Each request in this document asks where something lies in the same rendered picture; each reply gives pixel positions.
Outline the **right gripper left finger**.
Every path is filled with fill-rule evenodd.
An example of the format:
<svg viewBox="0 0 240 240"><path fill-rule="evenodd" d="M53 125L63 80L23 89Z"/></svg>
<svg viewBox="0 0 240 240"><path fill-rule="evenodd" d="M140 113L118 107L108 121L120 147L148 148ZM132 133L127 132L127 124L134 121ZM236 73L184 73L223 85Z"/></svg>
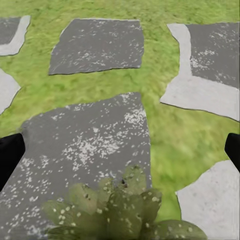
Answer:
<svg viewBox="0 0 240 240"><path fill-rule="evenodd" d="M0 138L0 191L26 151L24 141L20 130L19 133Z"/></svg>

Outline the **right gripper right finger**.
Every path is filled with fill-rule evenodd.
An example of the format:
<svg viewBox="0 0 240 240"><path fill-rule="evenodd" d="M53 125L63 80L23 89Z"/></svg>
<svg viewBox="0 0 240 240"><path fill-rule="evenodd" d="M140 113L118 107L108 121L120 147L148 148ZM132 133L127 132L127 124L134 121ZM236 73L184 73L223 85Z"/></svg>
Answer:
<svg viewBox="0 0 240 240"><path fill-rule="evenodd" d="M230 132L226 139L224 150L240 172L240 134Z"/></svg>

